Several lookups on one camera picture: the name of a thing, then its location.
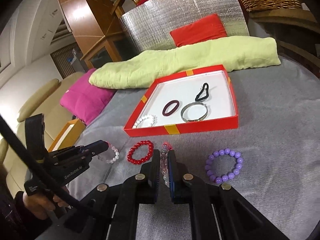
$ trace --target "silver bangle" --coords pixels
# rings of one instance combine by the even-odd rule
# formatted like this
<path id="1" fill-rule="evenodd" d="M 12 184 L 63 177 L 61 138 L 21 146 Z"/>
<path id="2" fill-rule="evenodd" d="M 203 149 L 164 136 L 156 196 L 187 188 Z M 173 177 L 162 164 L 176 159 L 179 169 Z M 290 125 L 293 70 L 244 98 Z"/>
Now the silver bangle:
<path id="1" fill-rule="evenodd" d="M 204 106 L 205 109 L 207 110 L 206 113 L 201 116 L 199 119 L 195 119 L 195 120 L 188 120 L 186 118 L 183 117 L 183 113 L 190 107 L 190 106 L 194 106 L 194 105 L 201 105 L 201 106 Z M 199 122 L 199 121 L 202 121 L 204 118 L 206 118 L 208 115 L 208 108 L 207 106 L 204 104 L 204 103 L 201 103 L 201 102 L 193 102 L 193 103 L 190 103 L 190 104 L 187 104 L 185 107 L 182 108 L 181 110 L 181 118 L 184 122 Z"/>

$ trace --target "screw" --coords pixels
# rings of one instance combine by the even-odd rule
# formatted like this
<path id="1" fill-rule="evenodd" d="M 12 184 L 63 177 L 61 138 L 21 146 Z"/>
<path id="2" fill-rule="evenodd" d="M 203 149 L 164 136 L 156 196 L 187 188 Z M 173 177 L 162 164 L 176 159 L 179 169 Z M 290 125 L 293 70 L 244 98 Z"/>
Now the screw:
<path id="1" fill-rule="evenodd" d="M 98 191 L 105 191 L 108 188 L 108 186 L 106 184 L 100 184 L 97 186 L 97 190 Z"/>
<path id="2" fill-rule="evenodd" d="M 135 176 L 136 180 L 143 180 L 146 176 L 142 173 L 139 173 Z"/>
<path id="3" fill-rule="evenodd" d="M 193 179 L 193 175 L 190 174 L 190 173 L 187 173 L 187 174 L 184 174 L 184 175 L 183 175 L 183 178 L 184 178 L 185 180 L 192 180 L 192 179 Z"/>
<path id="4" fill-rule="evenodd" d="M 222 183 L 221 188 L 223 190 L 230 190 L 231 189 L 231 185 L 226 183 L 226 182 L 224 182 L 224 183 Z"/>

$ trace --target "magenta cushion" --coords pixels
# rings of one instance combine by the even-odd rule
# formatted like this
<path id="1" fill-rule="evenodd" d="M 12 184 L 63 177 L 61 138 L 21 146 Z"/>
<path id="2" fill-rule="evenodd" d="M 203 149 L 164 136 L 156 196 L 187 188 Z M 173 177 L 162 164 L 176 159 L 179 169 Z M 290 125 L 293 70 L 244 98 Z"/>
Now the magenta cushion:
<path id="1" fill-rule="evenodd" d="M 65 92 L 60 104 L 86 125 L 91 123 L 105 108 L 116 90 L 98 88 L 89 83 L 96 69 L 90 69 Z"/>

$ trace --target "maroon hair tie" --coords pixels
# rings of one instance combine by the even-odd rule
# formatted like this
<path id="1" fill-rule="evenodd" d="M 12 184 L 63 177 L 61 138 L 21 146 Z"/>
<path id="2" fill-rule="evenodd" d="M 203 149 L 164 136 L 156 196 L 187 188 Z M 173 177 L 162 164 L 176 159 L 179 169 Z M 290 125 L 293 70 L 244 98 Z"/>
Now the maroon hair tie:
<path id="1" fill-rule="evenodd" d="M 165 111 L 168 109 L 168 107 L 171 106 L 171 105 L 174 104 L 174 103 L 176 103 L 176 106 L 175 106 L 170 112 L 167 112 L 167 113 L 166 113 Z M 162 110 L 162 114 L 163 114 L 164 116 L 169 116 L 169 115 L 173 114 L 173 113 L 178 109 L 179 105 L 180 105 L 180 103 L 179 103 L 178 100 L 172 100 L 172 101 L 170 101 L 169 103 L 167 103 L 167 104 L 165 105 L 164 109 Z"/>

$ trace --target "yellow-green pillow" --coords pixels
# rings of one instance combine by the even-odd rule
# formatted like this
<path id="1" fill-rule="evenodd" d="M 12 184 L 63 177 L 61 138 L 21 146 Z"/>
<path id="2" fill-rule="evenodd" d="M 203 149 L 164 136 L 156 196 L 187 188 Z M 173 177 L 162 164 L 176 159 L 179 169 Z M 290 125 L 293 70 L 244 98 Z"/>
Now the yellow-green pillow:
<path id="1" fill-rule="evenodd" d="M 230 36 L 169 50 L 146 50 L 132 59 L 110 62 L 89 78 L 102 88 L 148 88 L 157 78 L 188 69 L 222 64 L 230 72 L 279 65 L 273 38 Z"/>

